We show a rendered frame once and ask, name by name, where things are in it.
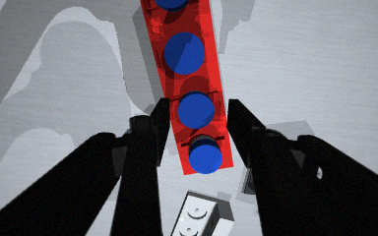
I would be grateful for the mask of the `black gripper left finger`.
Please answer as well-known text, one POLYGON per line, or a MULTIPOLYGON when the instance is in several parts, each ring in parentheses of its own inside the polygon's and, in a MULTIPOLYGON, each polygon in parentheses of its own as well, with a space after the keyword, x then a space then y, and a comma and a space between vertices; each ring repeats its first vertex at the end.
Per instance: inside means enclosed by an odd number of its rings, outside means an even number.
POLYGON ((120 176, 109 236, 163 236, 157 167, 170 128, 169 98, 129 125, 119 138, 91 136, 1 208, 0 236, 86 236, 120 176))

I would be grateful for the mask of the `grey key housing with blue and green buttons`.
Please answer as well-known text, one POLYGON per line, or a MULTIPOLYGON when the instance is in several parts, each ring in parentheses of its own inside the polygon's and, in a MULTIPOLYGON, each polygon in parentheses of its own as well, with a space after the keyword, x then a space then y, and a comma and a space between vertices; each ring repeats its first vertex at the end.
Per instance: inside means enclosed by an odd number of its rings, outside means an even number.
MULTIPOLYGON (((251 173, 252 173, 252 168, 250 168, 250 171, 249 171, 249 175, 248 175, 248 179, 247 179, 247 182, 246 182, 244 194, 247 194, 247 195, 256 195, 255 194, 255 188, 254 188, 254 182, 253 181, 252 181, 252 183, 250 182, 250 180, 251 180, 251 173)), ((322 176, 322 171, 321 171, 321 168, 319 167, 319 170, 318 170, 318 173, 317 173, 317 177, 319 179, 321 179, 321 176, 322 176)), ((254 214, 254 215, 256 215, 256 216, 259 217, 257 200, 256 200, 256 203, 254 205, 252 214, 254 214)))

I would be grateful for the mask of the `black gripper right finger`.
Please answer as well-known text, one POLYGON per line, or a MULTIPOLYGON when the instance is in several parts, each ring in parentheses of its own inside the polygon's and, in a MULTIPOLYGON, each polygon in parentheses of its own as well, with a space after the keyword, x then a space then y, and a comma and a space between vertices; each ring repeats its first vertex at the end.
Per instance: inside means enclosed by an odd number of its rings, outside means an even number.
POLYGON ((378 174, 320 138, 266 128, 238 99, 226 128, 252 168, 263 236, 378 236, 378 174))

